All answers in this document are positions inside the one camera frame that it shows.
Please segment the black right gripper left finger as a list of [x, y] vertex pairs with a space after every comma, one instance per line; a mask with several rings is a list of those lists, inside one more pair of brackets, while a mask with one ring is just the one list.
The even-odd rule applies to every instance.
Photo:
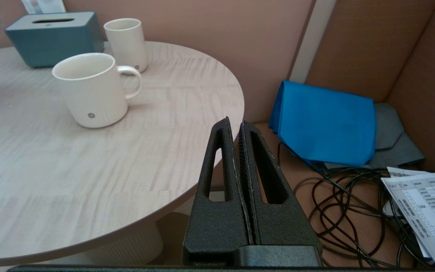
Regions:
[[[225, 200], [209, 194], [216, 152], [221, 150]], [[249, 245], [247, 217], [228, 117], [211, 129], [183, 242], [182, 262], [188, 266], [231, 266], [234, 252]]]

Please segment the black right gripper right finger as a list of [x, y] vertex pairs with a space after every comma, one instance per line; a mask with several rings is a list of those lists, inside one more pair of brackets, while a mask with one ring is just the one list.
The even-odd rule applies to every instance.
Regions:
[[261, 131], [245, 121], [239, 131], [239, 171], [252, 245], [321, 246]]

